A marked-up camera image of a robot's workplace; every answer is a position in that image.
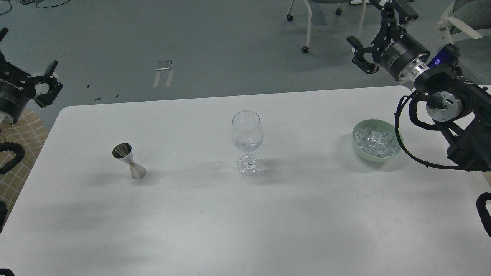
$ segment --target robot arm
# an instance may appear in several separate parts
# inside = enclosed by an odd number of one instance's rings
[[[8,29],[0,31],[0,41],[7,34]],[[19,69],[5,60],[0,52],[0,122],[15,124],[30,99],[40,107],[53,103],[63,85],[53,76],[58,62],[55,60],[48,66],[46,73],[32,77],[29,73]],[[45,94],[37,94],[35,85],[46,83],[49,86]]]
[[[377,72],[381,66],[397,81],[414,82],[416,92],[408,98],[411,100],[411,121],[426,130],[440,131],[449,143],[447,158],[458,166],[441,166],[417,159],[400,141],[402,149],[426,166],[467,171],[490,170],[491,95],[462,76],[457,66],[460,56],[457,47],[447,44],[427,65],[430,52],[397,24],[407,24],[417,19],[418,15],[411,7],[397,0],[386,1],[383,5],[375,0],[370,0],[370,3],[381,11],[381,28],[370,47],[363,47],[355,37],[347,38],[354,48],[353,63],[367,74]],[[364,54],[372,54],[373,62],[367,61]],[[427,102],[426,111],[434,125],[417,119],[418,101]],[[455,120],[471,112],[475,118],[465,129],[455,124]]]

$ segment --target office chair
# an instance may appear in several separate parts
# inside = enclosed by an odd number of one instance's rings
[[[491,28],[491,0],[453,0],[436,23],[445,42],[454,43],[453,34],[463,32],[479,39],[477,29]]]
[[[288,9],[288,13],[286,15],[286,19],[288,21],[293,20],[293,15],[290,13],[292,11],[293,2],[295,2],[295,0],[292,0],[292,2],[290,4],[290,8]],[[336,15],[340,15],[343,12],[343,10],[341,9],[341,5],[344,2],[350,2],[350,0],[303,0],[303,2],[305,3],[305,5],[307,6],[307,9],[308,9],[307,43],[305,44],[305,46],[302,47],[302,53],[306,54],[306,53],[308,53],[308,49],[310,47],[310,31],[312,29],[312,7],[310,6],[310,2],[321,3],[321,4],[338,4],[338,6],[336,8]],[[363,20],[365,19],[366,2],[367,2],[367,0],[363,0],[363,10],[362,10],[361,16],[360,16],[360,23],[359,23],[359,28],[358,28],[358,38],[361,37]]]

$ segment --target cocktail jigger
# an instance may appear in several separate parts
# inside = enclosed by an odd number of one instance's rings
[[[147,170],[144,167],[138,165],[133,161],[133,151],[131,150],[130,144],[121,143],[115,146],[112,150],[112,155],[116,159],[130,165],[131,177],[133,177],[133,179],[143,178],[147,173]]]

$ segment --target black cable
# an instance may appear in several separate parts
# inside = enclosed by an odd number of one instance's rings
[[[59,6],[61,6],[61,5],[64,5],[64,4],[68,3],[68,2],[70,2],[71,0],[67,0],[67,1],[65,1],[65,2],[63,2],[63,3],[61,3],[61,4],[54,5],[54,6],[38,7],[37,5],[38,5],[39,3],[41,3],[42,1],[44,1],[44,0],[39,0],[39,1],[37,1],[37,2],[36,2],[36,8],[38,8],[38,9],[46,9],[46,8],[59,7]]]
[[[401,112],[404,109],[404,106],[408,103],[409,100],[411,100],[415,95],[417,91],[413,92],[409,96],[403,96],[401,100],[399,101],[399,104],[397,105],[396,112],[394,113],[396,115],[395,120],[394,120],[394,127],[395,127],[395,132],[396,132],[396,139],[399,145],[401,146],[401,149],[413,160],[415,160],[418,163],[423,164],[426,167],[433,167],[433,168],[440,168],[440,169],[455,169],[455,170],[464,170],[461,166],[445,166],[445,165],[439,165],[435,163],[431,163],[429,161],[424,161],[422,159],[417,158],[416,156],[412,155],[408,149],[404,146],[404,143],[402,142],[401,139],[401,134],[399,133],[399,118],[401,117]]]
[[[8,4],[10,5],[10,9],[8,9],[8,11],[6,11],[6,12],[0,13],[0,15],[4,15],[4,14],[6,14],[7,12],[9,12],[9,11],[11,11],[11,10],[12,10],[12,3],[10,2],[10,0],[8,0]]]
[[[8,3],[9,3],[9,5],[10,5],[10,9],[9,9],[9,10],[7,10],[6,12],[0,13],[0,15],[4,15],[4,14],[6,14],[7,12],[9,12],[9,11],[11,11],[11,10],[12,10],[12,3],[10,2],[10,0],[7,0],[7,1],[8,1]],[[41,3],[42,1],[44,1],[44,0],[20,0],[20,1],[19,1],[19,3],[20,3],[20,4],[22,4],[22,5],[29,5],[29,4],[34,4],[34,3],[36,3],[36,4],[35,4],[36,8],[38,8],[38,9],[46,9],[46,8],[59,7],[59,6],[61,6],[61,5],[64,5],[64,4],[68,3],[68,2],[70,2],[71,0],[67,0],[67,1],[65,1],[65,2],[63,2],[63,3],[61,3],[61,4],[58,4],[58,5],[53,5],[53,6],[46,6],[46,7],[40,7],[40,6],[38,6],[38,4],[39,4],[39,3]]]

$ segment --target chair leg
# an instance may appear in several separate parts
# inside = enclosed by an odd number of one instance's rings
[[[366,8],[367,8],[367,0],[363,0],[363,8],[361,9],[360,23],[358,26],[358,40],[361,40],[361,33],[363,31],[363,22],[365,21]]]
[[[338,6],[336,7],[336,15],[341,15],[341,13],[343,12],[343,10],[341,9],[341,5],[343,3],[339,3]]]
[[[308,53],[308,48],[310,46],[310,31],[312,30],[312,7],[308,3],[308,0],[303,0],[308,9],[308,25],[307,25],[307,42],[305,46],[302,47],[302,52],[304,54]]]
[[[293,8],[293,2],[295,2],[295,0],[292,0],[292,2],[290,3],[290,8],[288,9],[288,13],[286,14],[286,19],[288,21],[292,21],[293,20],[293,15],[291,15],[292,8]]]

